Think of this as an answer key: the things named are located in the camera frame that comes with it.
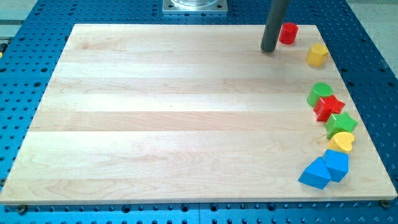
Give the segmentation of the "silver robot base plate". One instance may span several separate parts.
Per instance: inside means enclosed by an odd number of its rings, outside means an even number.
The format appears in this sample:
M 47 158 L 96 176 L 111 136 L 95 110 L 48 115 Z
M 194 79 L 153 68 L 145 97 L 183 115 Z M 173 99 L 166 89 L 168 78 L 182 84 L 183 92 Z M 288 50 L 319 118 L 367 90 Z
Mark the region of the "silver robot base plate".
M 227 0 L 163 0 L 162 11 L 169 14 L 228 12 Z

